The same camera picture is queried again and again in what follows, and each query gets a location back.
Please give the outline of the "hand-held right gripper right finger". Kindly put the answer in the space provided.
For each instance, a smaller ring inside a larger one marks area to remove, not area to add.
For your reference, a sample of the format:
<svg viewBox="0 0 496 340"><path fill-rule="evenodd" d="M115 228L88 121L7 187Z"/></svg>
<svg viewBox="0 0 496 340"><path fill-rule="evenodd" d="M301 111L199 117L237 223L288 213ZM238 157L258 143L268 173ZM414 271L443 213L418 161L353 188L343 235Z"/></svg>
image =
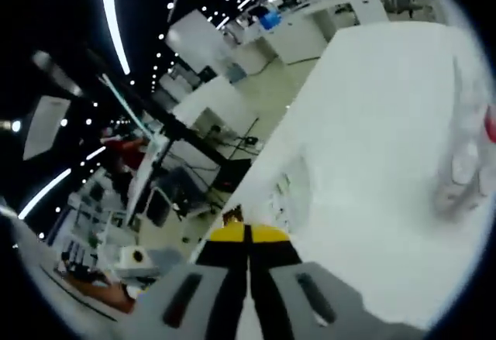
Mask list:
<svg viewBox="0 0 496 340"><path fill-rule="evenodd" d="M366 310L361 294L303 261L283 231L250 228L251 293L265 339L422 339L425 332Z"/></svg>

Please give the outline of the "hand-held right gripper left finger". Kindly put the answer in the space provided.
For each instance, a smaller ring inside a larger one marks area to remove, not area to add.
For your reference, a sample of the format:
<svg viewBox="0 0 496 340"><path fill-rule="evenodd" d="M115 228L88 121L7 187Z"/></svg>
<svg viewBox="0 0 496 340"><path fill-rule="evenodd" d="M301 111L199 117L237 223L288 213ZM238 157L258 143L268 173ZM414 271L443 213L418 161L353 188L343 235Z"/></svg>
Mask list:
<svg viewBox="0 0 496 340"><path fill-rule="evenodd" d="M140 294L121 339L234 339L246 296L245 225L229 223Z"/></svg>

